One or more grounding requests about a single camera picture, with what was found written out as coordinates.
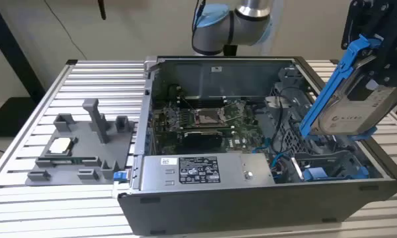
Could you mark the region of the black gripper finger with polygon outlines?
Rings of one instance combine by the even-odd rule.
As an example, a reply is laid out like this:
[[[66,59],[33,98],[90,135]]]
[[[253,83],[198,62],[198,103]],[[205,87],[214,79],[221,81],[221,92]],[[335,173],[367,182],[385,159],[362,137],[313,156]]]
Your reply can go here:
[[[374,80],[387,87],[397,87],[397,0],[378,0],[387,9],[379,20],[375,33],[382,37],[373,65]]]
[[[369,29],[389,11],[387,0],[351,0],[347,8],[346,21],[341,39],[341,49],[346,49],[358,35],[367,35]]]

